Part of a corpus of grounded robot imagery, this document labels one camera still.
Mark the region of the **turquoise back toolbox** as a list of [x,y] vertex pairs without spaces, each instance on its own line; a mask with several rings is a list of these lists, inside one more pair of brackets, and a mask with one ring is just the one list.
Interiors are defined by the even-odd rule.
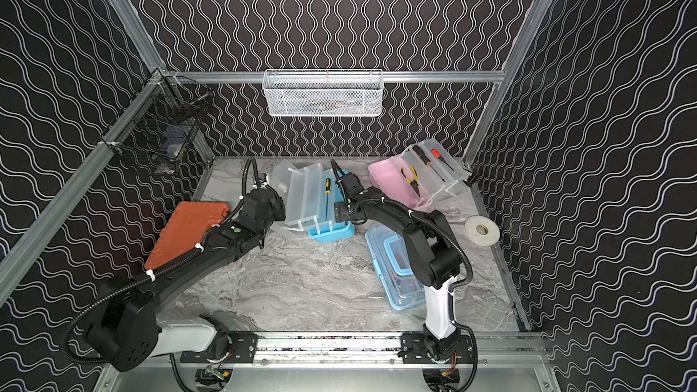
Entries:
[[[330,220],[326,221],[325,180],[331,179]],[[270,186],[286,206],[286,220],[272,224],[272,230],[291,240],[308,238],[319,243],[341,241],[354,236],[350,222],[337,222],[333,205],[343,197],[331,170],[319,163],[298,168],[289,161],[276,163],[270,175]]]

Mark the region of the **light blue front toolbox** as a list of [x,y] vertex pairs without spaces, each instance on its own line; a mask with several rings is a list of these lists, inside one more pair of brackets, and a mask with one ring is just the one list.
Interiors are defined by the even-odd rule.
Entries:
[[392,310],[412,310],[424,305],[424,286],[410,268],[404,239],[380,223],[371,225],[365,238]]

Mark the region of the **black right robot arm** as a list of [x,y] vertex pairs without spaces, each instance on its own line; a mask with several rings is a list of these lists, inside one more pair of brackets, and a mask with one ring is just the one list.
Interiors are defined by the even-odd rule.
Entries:
[[343,201],[334,205],[340,222],[375,221],[405,242],[408,265],[425,289],[427,307],[421,353],[433,361],[454,359],[462,333],[456,325],[451,288],[474,277],[471,262],[442,212],[418,212],[392,200],[376,187],[365,188],[353,172],[330,161]]

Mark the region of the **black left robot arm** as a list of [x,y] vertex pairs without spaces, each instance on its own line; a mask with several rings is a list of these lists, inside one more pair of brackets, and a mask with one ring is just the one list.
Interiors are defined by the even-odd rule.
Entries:
[[183,351],[225,353],[228,331],[212,319],[165,320],[161,312],[214,271],[262,249],[277,221],[286,218],[281,196],[248,159],[241,199],[180,203],[162,231],[146,271],[127,282],[107,281],[99,297],[78,313],[59,338],[61,355],[79,365],[109,364],[120,372],[154,356]]

